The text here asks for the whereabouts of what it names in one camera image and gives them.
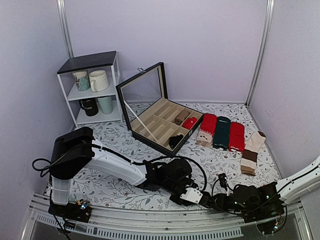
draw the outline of white mug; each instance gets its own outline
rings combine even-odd
[[[92,92],[102,91],[109,87],[107,74],[104,70],[91,72],[89,78]]]

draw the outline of mug handle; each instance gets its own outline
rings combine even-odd
[[[98,92],[98,90],[96,89],[96,80],[93,79],[92,81],[90,81],[90,85],[91,85],[91,90],[92,92]]]
[[[82,108],[83,110],[85,110],[84,106],[82,106],[81,100],[79,100],[79,104],[80,104],[80,108]]]

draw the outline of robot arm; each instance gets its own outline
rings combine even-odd
[[[286,204],[312,192],[320,186],[320,156],[301,171],[276,182],[280,200]]]
[[[169,163],[137,162],[93,138],[93,130],[80,128],[56,139],[49,172],[52,205],[67,206],[71,179],[82,169],[99,170],[150,191],[164,188],[177,204],[199,203],[202,193],[191,179],[192,168],[185,159]]]
[[[285,204],[320,186],[319,156],[288,178],[259,188],[238,184],[231,195],[219,193],[211,196],[208,192],[199,191],[192,180],[192,168],[183,157],[169,163],[137,162],[104,147],[93,138],[92,129],[83,127],[56,139],[51,164],[46,168],[52,178],[50,208],[55,215],[66,217],[64,213],[73,208],[69,203],[70,182],[82,168],[102,171],[141,189],[156,191],[164,188],[171,193],[170,200],[179,205],[200,204],[219,212],[233,212],[243,217],[245,222],[283,214]],[[225,177],[219,176],[219,180],[220,186],[227,188]],[[87,212],[84,220],[79,217],[75,220],[88,221],[89,217]]]

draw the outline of brown striped sock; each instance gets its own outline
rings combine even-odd
[[[257,157],[259,148],[265,142],[266,136],[261,131],[255,131],[250,139],[245,142],[244,152],[241,158],[241,173],[256,175]]]

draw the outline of black mug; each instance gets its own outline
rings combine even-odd
[[[85,111],[85,114],[89,117],[92,117],[99,112],[95,98],[79,100],[79,104],[80,107]]]

